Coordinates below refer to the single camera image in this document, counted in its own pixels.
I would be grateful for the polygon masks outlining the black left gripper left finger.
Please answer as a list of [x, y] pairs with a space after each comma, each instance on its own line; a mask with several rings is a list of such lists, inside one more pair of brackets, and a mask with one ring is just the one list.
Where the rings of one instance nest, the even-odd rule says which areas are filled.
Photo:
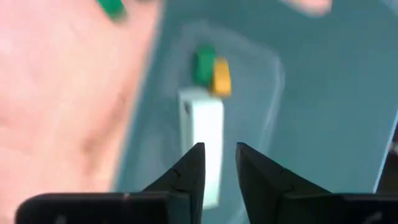
[[146, 224], [200, 224], [205, 188], [205, 145], [195, 144], [148, 185], [141, 212]]

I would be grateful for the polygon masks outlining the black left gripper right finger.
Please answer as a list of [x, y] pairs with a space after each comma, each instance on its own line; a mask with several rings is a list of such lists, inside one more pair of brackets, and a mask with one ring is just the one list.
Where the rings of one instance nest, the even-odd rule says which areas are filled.
[[329, 192], [243, 142], [236, 145], [236, 167], [251, 224], [310, 223], [301, 208], [286, 204], [288, 197]]

